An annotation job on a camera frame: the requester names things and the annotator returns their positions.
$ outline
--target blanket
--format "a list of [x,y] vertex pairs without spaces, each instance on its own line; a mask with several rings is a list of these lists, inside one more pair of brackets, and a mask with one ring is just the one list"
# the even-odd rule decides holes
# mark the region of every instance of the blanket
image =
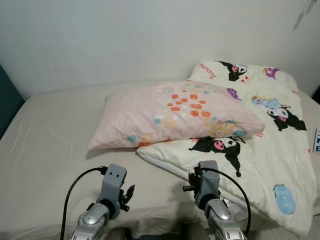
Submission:
[[[199,161],[218,169],[245,190],[252,210],[297,236],[306,236],[313,217],[316,177],[295,80],[275,67],[210,61],[198,64],[189,80],[225,87],[264,123],[265,130],[242,139],[206,137],[160,142],[137,153],[183,179]],[[245,207],[238,188],[221,177],[221,195]]]

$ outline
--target beige bed sheet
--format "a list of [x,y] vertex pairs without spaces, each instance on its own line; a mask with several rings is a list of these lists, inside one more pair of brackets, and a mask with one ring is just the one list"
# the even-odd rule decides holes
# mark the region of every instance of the beige bed sheet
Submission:
[[[135,184],[135,192],[128,204],[130,211],[121,212],[109,222],[108,229],[129,227],[138,238],[174,232],[182,222],[206,223],[193,194],[182,191],[186,182],[140,159],[135,149],[87,150],[105,97],[118,89],[151,83],[65,90],[32,97],[23,105],[0,141],[0,239],[59,238],[70,184],[83,171],[110,163],[127,169],[123,189]],[[303,93],[301,98],[306,125],[313,129],[319,125],[315,117],[319,116],[319,105]],[[319,180],[318,156],[314,154],[312,161]],[[68,205],[67,233],[96,201],[102,179],[98,172],[90,173],[74,188]]]

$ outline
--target dark teal headboard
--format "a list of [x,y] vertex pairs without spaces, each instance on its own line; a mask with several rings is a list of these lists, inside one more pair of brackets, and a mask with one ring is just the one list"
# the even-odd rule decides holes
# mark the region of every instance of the dark teal headboard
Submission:
[[0,139],[24,102],[0,65]]

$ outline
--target white wall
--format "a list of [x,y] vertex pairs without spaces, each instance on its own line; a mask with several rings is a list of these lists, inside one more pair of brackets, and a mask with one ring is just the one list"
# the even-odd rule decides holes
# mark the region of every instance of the white wall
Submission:
[[320,3],[305,0],[0,0],[0,64],[25,96],[187,77],[201,60],[269,65],[311,94]]

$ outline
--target pink pillowcase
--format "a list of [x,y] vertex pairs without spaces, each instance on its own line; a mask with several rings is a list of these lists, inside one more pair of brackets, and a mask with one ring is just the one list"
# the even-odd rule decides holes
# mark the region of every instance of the pink pillowcase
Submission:
[[89,149],[140,147],[174,139],[246,137],[264,123],[220,86],[165,82],[106,99]]

